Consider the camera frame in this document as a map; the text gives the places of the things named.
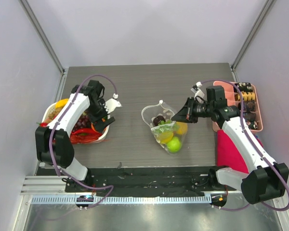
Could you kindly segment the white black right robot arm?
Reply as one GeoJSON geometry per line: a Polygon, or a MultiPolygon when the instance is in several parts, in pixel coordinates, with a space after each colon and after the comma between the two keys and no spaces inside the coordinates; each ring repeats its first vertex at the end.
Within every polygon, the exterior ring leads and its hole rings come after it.
{"type": "Polygon", "coordinates": [[[209,187],[219,190],[226,185],[239,190],[251,205],[264,204],[284,194],[289,198],[287,165],[277,163],[258,143],[243,118],[243,111],[227,104],[222,86],[207,87],[207,98],[204,100],[201,85],[198,82],[192,87],[194,97],[188,98],[172,119],[182,123],[197,123],[201,117],[216,122],[232,140],[249,171],[243,173],[230,167],[215,167],[209,172],[209,187]]]}

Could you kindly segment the green apple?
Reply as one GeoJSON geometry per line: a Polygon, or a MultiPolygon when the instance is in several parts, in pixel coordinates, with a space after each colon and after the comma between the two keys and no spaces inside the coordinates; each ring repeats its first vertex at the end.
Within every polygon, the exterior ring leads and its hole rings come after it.
{"type": "Polygon", "coordinates": [[[166,143],[166,146],[170,153],[177,153],[180,151],[182,143],[178,137],[173,137],[168,143],[166,143]]]}

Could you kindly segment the green grape bunch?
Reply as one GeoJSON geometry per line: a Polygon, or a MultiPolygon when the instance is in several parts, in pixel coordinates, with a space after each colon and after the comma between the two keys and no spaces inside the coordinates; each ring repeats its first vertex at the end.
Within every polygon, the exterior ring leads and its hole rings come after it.
{"type": "Polygon", "coordinates": [[[178,126],[175,121],[166,120],[162,123],[159,123],[157,126],[152,128],[152,132],[156,134],[164,133],[164,132],[174,132],[178,129],[178,126]]]}

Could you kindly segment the yellow lemon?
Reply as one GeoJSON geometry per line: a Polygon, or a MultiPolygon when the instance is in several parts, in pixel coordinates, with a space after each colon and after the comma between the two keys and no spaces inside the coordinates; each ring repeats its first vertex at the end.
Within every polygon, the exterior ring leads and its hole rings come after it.
{"type": "Polygon", "coordinates": [[[176,122],[175,125],[176,125],[176,127],[177,127],[176,133],[177,133],[178,135],[184,135],[184,134],[187,133],[187,131],[188,131],[188,125],[187,125],[187,123],[176,122]]]}

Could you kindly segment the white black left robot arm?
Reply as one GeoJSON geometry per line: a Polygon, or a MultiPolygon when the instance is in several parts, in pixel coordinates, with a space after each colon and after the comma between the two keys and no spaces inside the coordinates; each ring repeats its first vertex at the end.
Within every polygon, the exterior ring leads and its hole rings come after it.
{"type": "Polygon", "coordinates": [[[75,157],[74,147],[70,140],[73,128],[83,112],[87,112],[91,130],[100,135],[115,121],[110,114],[121,103],[118,93],[104,100],[105,87],[97,80],[87,79],[76,85],[67,103],[59,114],[46,127],[35,131],[37,159],[54,167],[58,176],[69,177],[82,192],[93,188],[91,171],[75,157]]]}

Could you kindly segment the clear dotted zip bag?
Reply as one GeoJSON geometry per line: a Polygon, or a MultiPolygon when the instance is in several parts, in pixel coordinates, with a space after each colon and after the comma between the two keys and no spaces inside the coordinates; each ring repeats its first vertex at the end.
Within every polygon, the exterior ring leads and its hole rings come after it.
{"type": "Polygon", "coordinates": [[[188,132],[186,123],[173,119],[176,110],[160,100],[156,105],[142,109],[143,121],[150,127],[156,142],[169,154],[178,153],[188,132]]]}

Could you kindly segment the yellow star fruit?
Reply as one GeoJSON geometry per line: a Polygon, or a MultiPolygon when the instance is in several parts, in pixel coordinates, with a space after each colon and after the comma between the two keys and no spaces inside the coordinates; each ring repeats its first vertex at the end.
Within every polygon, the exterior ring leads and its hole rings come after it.
{"type": "Polygon", "coordinates": [[[174,133],[171,131],[162,132],[158,135],[157,141],[160,144],[166,144],[172,140],[173,136],[174,136],[174,133]]]}

